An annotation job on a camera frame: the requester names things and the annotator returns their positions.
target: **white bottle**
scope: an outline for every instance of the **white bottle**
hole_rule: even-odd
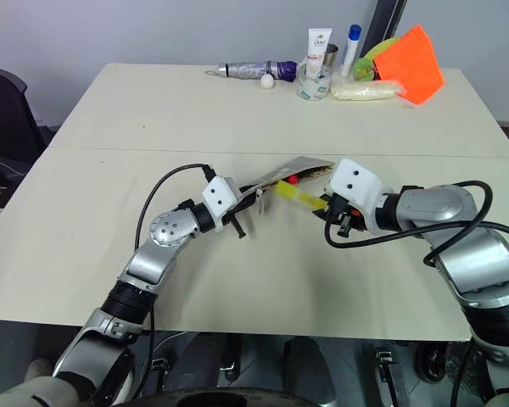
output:
[[[343,78],[349,76],[350,67],[352,66],[353,59],[355,58],[361,31],[361,27],[356,24],[353,24],[349,28],[349,36],[347,37],[346,42],[347,49],[343,52],[343,63],[341,64],[341,76]]]

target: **gray wall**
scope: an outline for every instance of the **gray wall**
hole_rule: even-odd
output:
[[[310,27],[369,27],[375,0],[0,0],[0,67],[62,123],[108,62],[300,60]]]
[[[509,122],[509,0],[408,0],[397,35],[421,23],[441,66],[460,68],[500,122]]]

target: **orange cloth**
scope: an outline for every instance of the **orange cloth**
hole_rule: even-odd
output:
[[[400,96],[423,103],[445,83],[430,37],[414,26],[392,47],[373,59],[381,79],[394,79],[406,90]]]

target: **floor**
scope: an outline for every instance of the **floor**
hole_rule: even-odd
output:
[[[31,360],[46,357],[56,360],[62,349],[75,336],[73,326],[48,326],[22,322],[0,321],[0,393],[23,381],[26,367]],[[156,343],[172,332],[159,332]],[[195,332],[188,332],[170,342],[177,353],[181,353]],[[282,348],[291,337],[271,335],[244,335],[242,370],[234,383],[228,383],[221,374],[220,386],[263,387],[281,390]],[[386,387],[378,395],[375,382],[375,368],[366,363],[363,349],[372,346],[391,347],[404,367],[406,386],[411,395],[412,405],[435,407],[448,405],[451,382],[445,378],[436,385],[421,382],[412,368],[415,344],[399,345],[390,341],[361,339],[316,338],[324,353],[341,407],[390,406],[391,400]],[[132,346],[136,355],[137,371],[140,371],[147,354],[147,337]],[[461,407],[478,407],[482,403],[471,394],[462,392]]]

